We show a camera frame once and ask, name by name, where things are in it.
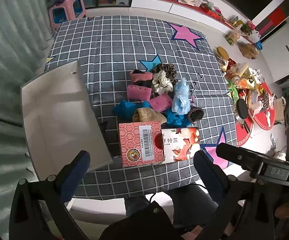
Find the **blue mesh cloth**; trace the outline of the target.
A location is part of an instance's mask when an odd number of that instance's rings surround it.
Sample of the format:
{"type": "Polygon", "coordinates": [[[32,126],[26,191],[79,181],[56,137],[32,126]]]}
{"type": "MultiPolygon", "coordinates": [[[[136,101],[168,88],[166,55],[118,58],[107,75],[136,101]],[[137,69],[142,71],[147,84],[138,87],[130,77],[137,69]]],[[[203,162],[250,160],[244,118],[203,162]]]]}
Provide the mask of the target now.
{"type": "Polygon", "coordinates": [[[131,121],[133,114],[138,108],[149,107],[149,102],[134,103],[122,100],[118,105],[113,108],[114,114],[124,121],[131,121]]]}
{"type": "Polygon", "coordinates": [[[170,108],[164,111],[166,116],[166,124],[170,128],[185,128],[188,127],[191,123],[187,118],[187,115],[178,115],[174,113],[170,108]]]}

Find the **white open storage box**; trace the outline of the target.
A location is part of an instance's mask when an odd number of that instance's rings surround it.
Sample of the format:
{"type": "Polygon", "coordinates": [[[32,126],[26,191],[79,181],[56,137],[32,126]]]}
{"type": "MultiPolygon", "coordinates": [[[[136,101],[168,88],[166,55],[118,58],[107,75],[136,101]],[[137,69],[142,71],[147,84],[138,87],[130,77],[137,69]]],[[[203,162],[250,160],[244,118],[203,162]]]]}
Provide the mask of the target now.
{"type": "Polygon", "coordinates": [[[29,155],[40,180],[58,174],[81,150],[90,154],[89,171],[113,162],[78,61],[23,85],[21,105],[29,155]]]}

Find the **light blue fluffy cloth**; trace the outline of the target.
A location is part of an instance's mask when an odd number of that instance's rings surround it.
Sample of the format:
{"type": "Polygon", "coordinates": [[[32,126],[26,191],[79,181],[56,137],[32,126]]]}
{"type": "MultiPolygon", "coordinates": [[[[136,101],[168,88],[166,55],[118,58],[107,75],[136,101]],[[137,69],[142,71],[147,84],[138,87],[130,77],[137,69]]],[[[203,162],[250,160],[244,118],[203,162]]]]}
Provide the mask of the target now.
{"type": "Polygon", "coordinates": [[[174,97],[172,102],[172,111],[178,115],[185,115],[189,112],[191,103],[189,100],[189,85],[183,77],[174,86],[174,97]]]}

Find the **white polka dot scrunchie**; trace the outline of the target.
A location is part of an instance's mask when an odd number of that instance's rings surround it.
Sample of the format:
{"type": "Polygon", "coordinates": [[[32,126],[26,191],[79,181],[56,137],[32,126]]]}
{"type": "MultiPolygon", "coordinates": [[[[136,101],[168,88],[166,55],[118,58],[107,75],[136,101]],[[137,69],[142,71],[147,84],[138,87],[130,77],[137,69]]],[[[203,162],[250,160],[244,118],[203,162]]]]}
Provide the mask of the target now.
{"type": "Polygon", "coordinates": [[[170,79],[166,76],[166,72],[164,70],[161,70],[156,74],[153,74],[152,90],[154,93],[159,95],[169,93],[174,90],[173,84],[170,81],[170,79]]]}

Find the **leopard print scrunchie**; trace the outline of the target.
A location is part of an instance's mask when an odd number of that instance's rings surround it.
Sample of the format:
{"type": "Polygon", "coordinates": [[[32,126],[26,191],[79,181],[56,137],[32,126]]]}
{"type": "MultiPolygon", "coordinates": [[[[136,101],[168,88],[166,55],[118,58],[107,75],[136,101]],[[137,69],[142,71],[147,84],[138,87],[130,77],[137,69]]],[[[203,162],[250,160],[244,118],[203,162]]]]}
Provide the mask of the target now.
{"type": "Polygon", "coordinates": [[[159,63],[150,72],[157,74],[162,70],[165,72],[166,77],[171,81],[172,85],[175,85],[177,83],[177,71],[174,65],[172,63],[159,63]]]}

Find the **pink sponge with holes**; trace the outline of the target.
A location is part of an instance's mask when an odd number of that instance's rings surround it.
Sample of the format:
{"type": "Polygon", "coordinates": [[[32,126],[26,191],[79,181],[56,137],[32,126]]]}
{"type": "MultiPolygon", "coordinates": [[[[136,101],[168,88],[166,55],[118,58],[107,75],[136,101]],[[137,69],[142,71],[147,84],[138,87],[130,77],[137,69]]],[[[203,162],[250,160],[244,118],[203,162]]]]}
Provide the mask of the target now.
{"type": "Polygon", "coordinates": [[[151,88],[128,85],[127,86],[127,98],[130,100],[149,101],[151,97],[151,88]]]}

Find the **black round lid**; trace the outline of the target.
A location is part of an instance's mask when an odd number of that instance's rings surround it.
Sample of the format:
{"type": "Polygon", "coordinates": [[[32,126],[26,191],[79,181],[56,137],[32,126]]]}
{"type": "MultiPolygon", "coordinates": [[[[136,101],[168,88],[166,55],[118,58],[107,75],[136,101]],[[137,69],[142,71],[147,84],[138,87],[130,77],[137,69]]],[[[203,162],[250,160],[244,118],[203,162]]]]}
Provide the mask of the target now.
{"type": "Polygon", "coordinates": [[[249,115],[249,110],[246,102],[243,99],[238,99],[236,101],[237,114],[241,119],[246,119],[249,115]]]}

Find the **pink and black sock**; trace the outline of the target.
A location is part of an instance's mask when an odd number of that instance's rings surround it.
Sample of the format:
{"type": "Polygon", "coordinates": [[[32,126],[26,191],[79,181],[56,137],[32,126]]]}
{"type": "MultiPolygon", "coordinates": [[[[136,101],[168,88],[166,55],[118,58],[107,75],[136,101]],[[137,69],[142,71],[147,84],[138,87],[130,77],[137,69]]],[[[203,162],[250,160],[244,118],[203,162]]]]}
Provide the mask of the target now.
{"type": "Polygon", "coordinates": [[[152,86],[153,74],[135,69],[130,72],[130,81],[132,85],[148,87],[152,86]]]}

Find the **pink patterned tissue box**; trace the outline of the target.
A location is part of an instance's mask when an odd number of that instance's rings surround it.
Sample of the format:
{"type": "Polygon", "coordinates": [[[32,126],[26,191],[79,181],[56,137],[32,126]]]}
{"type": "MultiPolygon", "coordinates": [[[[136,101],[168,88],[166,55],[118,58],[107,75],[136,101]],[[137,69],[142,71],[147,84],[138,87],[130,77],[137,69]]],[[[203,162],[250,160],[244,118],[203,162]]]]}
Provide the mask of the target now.
{"type": "Polygon", "coordinates": [[[118,134],[123,167],[159,164],[164,161],[159,121],[121,123],[118,134]]]}

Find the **dark striped knitted hat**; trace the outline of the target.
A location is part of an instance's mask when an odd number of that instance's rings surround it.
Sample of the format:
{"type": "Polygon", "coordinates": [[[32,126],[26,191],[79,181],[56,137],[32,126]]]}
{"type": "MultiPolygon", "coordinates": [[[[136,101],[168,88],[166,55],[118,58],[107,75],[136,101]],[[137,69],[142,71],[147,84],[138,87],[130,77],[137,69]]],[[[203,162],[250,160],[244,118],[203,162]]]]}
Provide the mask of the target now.
{"type": "Polygon", "coordinates": [[[187,114],[187,118],[190,123],[196,124],[204,117],[204,111],[197,105],[196,97],[194,95],[191,96],[190,100],[190,110],[187,114]]]}

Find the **yellow lid jar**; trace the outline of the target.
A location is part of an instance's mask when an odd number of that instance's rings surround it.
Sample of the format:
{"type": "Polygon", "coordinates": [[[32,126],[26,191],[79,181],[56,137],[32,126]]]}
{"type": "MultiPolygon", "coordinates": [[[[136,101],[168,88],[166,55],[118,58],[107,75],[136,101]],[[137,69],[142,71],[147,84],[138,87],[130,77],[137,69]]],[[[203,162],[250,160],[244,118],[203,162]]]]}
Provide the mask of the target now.
{"type": "Polygon", "coordinates": [[[221,58],[224,61],[227,61],[230,57],[228,55],[228,52],[221,46],[218,46],[216,48],[217,51],[217,57],[221,58]]]}

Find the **pink sponge block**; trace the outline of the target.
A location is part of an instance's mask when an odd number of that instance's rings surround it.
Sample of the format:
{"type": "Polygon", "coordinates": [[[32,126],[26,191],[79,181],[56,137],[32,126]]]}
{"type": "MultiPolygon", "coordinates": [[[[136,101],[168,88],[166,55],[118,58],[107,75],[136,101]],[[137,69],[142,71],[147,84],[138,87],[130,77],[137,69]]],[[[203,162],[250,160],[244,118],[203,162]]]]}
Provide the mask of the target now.
{"type": "Polygon", "coordinates": [[[149,100],[151,108],[157,112],[163,112],[172,107],[172,99],[166,94],[159,95],[149,100]]]}

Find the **beige knitted hat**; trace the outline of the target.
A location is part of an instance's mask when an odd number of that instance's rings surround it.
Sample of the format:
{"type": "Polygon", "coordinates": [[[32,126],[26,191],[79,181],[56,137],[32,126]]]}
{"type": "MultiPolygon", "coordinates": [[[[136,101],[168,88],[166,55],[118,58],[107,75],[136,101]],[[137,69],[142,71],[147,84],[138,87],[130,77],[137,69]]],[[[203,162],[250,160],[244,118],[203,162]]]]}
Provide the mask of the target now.
{"type": "Polygon", "coordinates": [[[141,107],[136,109],[132,116],[133,122],[150,122],[159,121],[161,124],[167,122],[166,117],[149,107],[141,107]]]}

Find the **white floral tissue box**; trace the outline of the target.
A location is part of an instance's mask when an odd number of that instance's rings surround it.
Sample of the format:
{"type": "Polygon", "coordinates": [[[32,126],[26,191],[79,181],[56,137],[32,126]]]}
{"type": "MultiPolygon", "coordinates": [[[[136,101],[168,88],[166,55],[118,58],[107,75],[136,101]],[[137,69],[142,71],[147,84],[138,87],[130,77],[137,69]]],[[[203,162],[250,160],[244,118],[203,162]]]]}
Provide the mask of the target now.
{"type": "Polygon", "coordinates": [[[200,150],[199,129],[188,128],[165,128],[162,129],[163,138],[163,164],[188,160],[194,157],[200,150]]]}

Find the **grey checkered star tablecloth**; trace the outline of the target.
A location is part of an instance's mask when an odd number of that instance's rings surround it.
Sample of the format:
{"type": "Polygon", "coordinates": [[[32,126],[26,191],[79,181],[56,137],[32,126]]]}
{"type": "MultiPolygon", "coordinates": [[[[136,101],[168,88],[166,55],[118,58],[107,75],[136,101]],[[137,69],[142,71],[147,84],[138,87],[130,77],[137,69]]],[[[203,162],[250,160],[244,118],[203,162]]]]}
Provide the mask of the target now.
{"type": "Polygon", "coordinates": [[[198,180],[191,160],[123,167],[118,139],[121,122],[113,109],[127,99],[130,72],[156,62],[171,63],[178,80],[185,78],[204,116],[196,124],[202,144],[225,139],[237,144],[233,103],[205,35],[192,30],[193,43],[174,39],[176,24],[140,16],[99,16],[63,23],[53,36],[46,70],[78,60],[95,115],[107,124],[105,135],[112,164],[89,172],[75,196],[107,200],[174,189],[198,180]]]}

